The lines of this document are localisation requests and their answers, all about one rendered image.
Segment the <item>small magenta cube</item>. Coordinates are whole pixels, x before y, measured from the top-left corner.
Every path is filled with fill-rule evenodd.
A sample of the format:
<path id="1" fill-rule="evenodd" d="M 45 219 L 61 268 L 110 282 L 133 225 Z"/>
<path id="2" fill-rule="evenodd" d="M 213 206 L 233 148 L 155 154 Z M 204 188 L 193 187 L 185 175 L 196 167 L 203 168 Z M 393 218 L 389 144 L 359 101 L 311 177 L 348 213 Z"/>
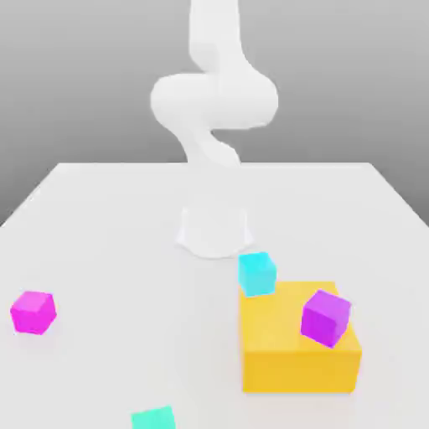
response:
<path id="1" fill-rule="evenodd" d="M 10 308 L 13 326 L 19 333 L 42 335 L 57 316 L 51 293 L 26 291 Z"/>

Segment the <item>small turquoise cube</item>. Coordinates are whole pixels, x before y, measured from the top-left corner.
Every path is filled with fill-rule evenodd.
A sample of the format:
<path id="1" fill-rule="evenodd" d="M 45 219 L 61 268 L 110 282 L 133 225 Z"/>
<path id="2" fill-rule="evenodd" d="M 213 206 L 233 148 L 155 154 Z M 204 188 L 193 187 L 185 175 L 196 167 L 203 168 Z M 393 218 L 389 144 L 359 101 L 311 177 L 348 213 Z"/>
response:
<path id="1" fill-rule="evenodd" d="M 176 429 L 171 406 L 132 413 L 131 420 L 132 429 Z"/>

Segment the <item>large yellow box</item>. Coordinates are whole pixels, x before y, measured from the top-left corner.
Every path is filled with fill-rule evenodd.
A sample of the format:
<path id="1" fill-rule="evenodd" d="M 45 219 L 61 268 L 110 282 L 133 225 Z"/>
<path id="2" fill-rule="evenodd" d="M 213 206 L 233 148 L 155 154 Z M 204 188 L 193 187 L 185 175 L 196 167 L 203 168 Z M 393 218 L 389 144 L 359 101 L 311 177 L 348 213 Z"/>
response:
<path id="1" fill-rule="evenodd" d="M 300 334 L 304 304 L 334 282 L 278 282 L 270 295 L 239 298 L 242 389 L 245 393 L 354 391 L 362 348 L 349 320 L 334 348 Z"/>

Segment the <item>small purple cube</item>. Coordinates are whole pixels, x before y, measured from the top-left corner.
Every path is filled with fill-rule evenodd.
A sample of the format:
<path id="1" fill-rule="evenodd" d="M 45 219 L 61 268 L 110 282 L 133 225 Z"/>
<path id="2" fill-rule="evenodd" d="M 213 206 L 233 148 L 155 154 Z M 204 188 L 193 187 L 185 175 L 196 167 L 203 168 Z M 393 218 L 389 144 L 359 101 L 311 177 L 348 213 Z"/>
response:
<path id="1" fill-rule="evenodd" d="M 348 327 L 350 310 L 348 300 L 319 289 L 303 306 L 300 334 L 332 349 Z"/>

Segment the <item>small cyan cube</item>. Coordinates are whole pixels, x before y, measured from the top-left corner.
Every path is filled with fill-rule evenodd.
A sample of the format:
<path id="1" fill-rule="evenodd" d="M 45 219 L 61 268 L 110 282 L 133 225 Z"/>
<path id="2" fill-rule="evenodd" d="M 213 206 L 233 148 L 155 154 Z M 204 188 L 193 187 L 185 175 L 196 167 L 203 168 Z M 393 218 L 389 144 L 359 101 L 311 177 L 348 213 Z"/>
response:
<path id="1" fill-rule="evenodd" d="M 246 297 L 270 295 L 276 290 L 277 267 L 264 251 L 239 255 L 238 282 Z"/>

